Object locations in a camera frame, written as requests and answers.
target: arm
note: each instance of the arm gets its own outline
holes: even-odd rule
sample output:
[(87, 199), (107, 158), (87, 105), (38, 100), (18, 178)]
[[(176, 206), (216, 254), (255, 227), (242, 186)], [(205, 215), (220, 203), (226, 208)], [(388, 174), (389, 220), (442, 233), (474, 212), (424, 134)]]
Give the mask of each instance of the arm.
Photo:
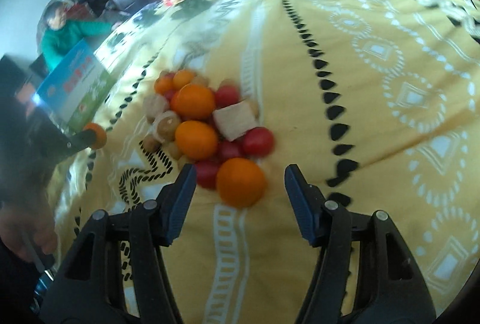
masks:
[(75, 21), (84, 37), (93, 37), (100, 34), (110, 34), (112, 25), (104, 22), (80, 22)]
[(63, 54), (60, 54), (55, 46), (53, 46), (48, 39), (42, 40), (42, 53), (45, 62), (50, 71), (53, 71), (57, 65), (62, 61)]

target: human hand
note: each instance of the human hand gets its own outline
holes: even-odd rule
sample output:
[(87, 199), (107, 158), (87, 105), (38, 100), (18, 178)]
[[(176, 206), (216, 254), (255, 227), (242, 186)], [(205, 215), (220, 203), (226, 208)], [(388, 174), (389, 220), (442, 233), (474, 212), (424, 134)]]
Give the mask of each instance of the human hand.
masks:
[(112, 26), (112, 31), (116, 30), (121, 24), (122, 24), (122, 22), (114, 23), (114, 25)]
[(0, 210), (0, 238), (3, 244), (20, 259), (32, 262), (33, 258), (22, 239), (22, 230), (32, 236), (44, 254), (52, 254), (57, 249), (53, 214), (46, 203), (35, 212), (13, 204), (4, 204)]

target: metal bolt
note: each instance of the metal bolt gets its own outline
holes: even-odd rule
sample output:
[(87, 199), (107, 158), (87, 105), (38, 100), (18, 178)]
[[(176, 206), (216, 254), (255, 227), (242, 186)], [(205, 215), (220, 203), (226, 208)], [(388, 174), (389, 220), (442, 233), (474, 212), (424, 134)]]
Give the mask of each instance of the metal bolt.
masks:
[(107, 212), (105, 210), (97, 210), (92, 214), (92, 218), (97, 221), (101, 220), (103, 217), (105, 217), (106, 213)]
[(143, 207), (147, 210), (153, 210), (157, 207), (157, 201), (155, 201), (155, 199), (149, 199), (148, 201), (145, 201)]
[(385, 213), (383, 210), (379, 210), (377, 213), (375, 213), (375, 215), (380, 221), (388, 220), (388, 214)]
[(327, 201), (327, 202), (325, 202), (325, 207), (328, 210), (337, 210), (338, 209), (338, 203), (336, 203), (335, 201)]

